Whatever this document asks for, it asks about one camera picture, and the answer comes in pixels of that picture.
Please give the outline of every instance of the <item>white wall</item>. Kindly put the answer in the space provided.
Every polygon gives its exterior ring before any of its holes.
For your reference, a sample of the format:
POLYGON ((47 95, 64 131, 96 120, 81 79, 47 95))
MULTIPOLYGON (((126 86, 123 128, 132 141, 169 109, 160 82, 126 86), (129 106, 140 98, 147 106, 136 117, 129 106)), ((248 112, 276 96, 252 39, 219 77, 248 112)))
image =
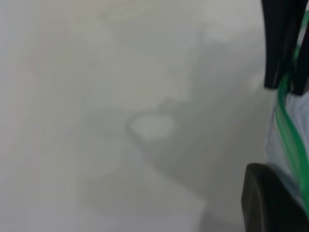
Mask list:
POLYGON ((257 0, 0 1, 0 231, 243 231, 264 68, 257 0))

